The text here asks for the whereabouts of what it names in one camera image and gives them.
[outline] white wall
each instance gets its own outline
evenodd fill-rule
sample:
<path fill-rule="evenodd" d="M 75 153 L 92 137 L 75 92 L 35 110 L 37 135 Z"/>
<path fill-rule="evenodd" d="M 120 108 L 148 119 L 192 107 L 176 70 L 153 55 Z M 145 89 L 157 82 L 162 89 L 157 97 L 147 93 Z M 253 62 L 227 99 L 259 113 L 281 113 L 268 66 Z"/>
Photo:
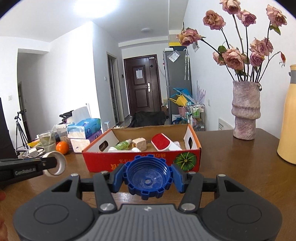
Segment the white wall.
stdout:
<path fill-rule="evenodd" d="M 108 53 L 116 57 L 118 60 L 119 84 L 122 97 L 123 114 L 125 117 L 129 114 L 126 96 L 126 84 L 124 78 L 121 78 L 121 75 L 124 74 L 124 72 L 121 61 L 122 54 L 120 48 L 118 47 L 118 42 L 113 37 L 111 37 L 109 33 L 96 24 L 92 23 L 92 28 L 96 91 L 100 107 L 102 127 L 105 131 L 107 126 L 104 124 L 104 122 L 110 121 L 111 126 L 115 125 L 108 74 Z"/>
<path fill-rule="evenodd" d="M 14 117 L 17 115 L 17 112 L 20 111 L 17 90 L 18 49 L 48 52 L 50 50 L 50 44 L 32 39 L 0 37 L 0 97 L 2 99 L 6 124 L 14 147 L 16 128 Z M 9 95 L 12 96 L 12 100 L 10 101 L 8 100 Z"/>
<path fill-rule="evenodd" d="M 269 19 L 266 15 L 267 4 L 270 4 L 280 10 L 287 16 L 287 26 L 282 26 L 281 36 L 274 31 L 269 34 L 269 39 L 274 46 L 274 53 L 282 51 L 286 58 L 286 67 L 279 65 L 280 55 L 274 57 L 270 62 L 268 69 L 260 81 L 263 90 L 261 91 L 261 118 L 257 120 L 257 128 L 262 128 L 272 135 L 279 137 L 281 132 L 284 100 L 289 86 L 289 66 L 296 63 L 296 19 L 286 11 L 282 6 L 273 0 L 248 0 L 241 1 L 242 9 L 246 9 L 257 16 L 257 23 L 248 27 L 249 43 L 254 37 L 261 40 L 267 36 Z M 206 36 L 206 41 L 212 46 L 218 47 L 223 44 L 224 37 L 220 31 L 210 30 L 204 26 L 202 19 L 207 10 L 214 10 L 222 15 L 226 21 L 223 28 L 228 41 L 234 47 L 241 49 L 239 37 L 237 35 L 234 20 L 231 15 L 222 10 L 222 5 L 217 1 L 207 1 L 200 4 L 199 1 L 189 0 L 186 14 L 184 17 L 185 27 L 196 28 L 202 36 Z M 240 23 L 238 25 L 241 36 L 244 40 L 244 49 L 246 49 L 245 27 Z M 207 130 L 218 129 L 218 118 L 222 118 L 234 126 L 234 116 L 232 109 L 232 79 L 224 66 L 218 66 L 213 60 L 213 50 L 206 44 L 199 42 L 200 49 L 194 53 L 192 47 L 189 47 L 191 60 L 192 89 L 196 97 L 196 80 L 202 89 L 206 90 L 206 103 L 211 100 L 211 106 L 206 104 L 207 110 Z"/>
<path fill-rule="evenodd" d="M 141 45 L 141 46 L 122 49 L 122 58 L 123 59 L 151 55 L 151 54 L 157 54 L 157 61 L 158 61 L 158 65 L 160 67 L 160 70 L 158 69 L 158 72 L 159 72 L 162 103 L 163 103 L 163 100 L 168 99 L 167 88 L 166 88 L 166 79 L 165 79 L 165 70 L 164 70 L 164 65 L 163 65 L 163 51 L 165 48 L 168 48 L 168 43 L 148 44 L 148 45 Z"/>
<path fill-rule="evenodd" d="M 51 42 L 49 53 L 28 55 L 19 62 L 18 78 L 32 138 L 60 123 L 60 114 L 86 103 L 91 116 L 100 118 L 91 22 Z"/>

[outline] roll of tape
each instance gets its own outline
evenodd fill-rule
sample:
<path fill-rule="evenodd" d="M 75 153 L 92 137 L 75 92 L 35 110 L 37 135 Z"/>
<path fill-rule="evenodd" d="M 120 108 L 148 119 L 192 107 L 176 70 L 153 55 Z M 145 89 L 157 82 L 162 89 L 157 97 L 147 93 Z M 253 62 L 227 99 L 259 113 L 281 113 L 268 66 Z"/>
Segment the roll of tape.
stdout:
<path fill-rule="evenodd" d="M 51 173 L 49 170 L 43 170 L 43 174 L 50 177 L 55 177 L 61 175 L 66 169 L 66 158 L 63 154 L 58 151 L 52 151 L 46 153 L 43 157 L 55 157 L 57 159 L 57 163 L 59 164 L 59 169 L 56 173 Z"/>

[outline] glass cup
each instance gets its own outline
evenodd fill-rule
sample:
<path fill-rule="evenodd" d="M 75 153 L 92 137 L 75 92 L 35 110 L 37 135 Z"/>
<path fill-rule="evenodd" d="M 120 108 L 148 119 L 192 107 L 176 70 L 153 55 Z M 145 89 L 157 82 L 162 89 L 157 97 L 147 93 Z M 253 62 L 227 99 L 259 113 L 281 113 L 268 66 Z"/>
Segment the glass cup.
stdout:
<path fill-rule="evenodd" d="M 54 131 L 47 131 L 40 134 L 39 139 L 46 153 L 56 150 Z"/>

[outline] flower vase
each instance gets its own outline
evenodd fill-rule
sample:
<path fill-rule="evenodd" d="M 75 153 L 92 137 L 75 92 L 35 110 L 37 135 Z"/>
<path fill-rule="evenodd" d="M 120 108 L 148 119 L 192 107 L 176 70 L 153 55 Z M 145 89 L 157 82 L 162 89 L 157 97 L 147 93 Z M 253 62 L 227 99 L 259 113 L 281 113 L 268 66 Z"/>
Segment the flower vase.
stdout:
<path fill-rule="evenodd" d="M 231 113 L 235 116 L 233 136 L 238 139 L 255 139 L 256 119 L 261 116 L 259 86 L 250 81 L 233 81 Z"/>

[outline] blue tissue pack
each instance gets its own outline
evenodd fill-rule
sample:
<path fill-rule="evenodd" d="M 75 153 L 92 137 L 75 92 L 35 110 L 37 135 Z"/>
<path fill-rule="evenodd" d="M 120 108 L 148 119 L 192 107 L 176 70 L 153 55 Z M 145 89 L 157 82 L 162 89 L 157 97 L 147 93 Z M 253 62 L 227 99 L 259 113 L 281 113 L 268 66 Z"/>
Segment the blue tissue pack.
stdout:
<path fill-rule="evenodd" d="M 70 124 L 67 127 L 68 138 L 86 139 L 101 129 L 99 118 L 88 118 L 78 124 Z"/>

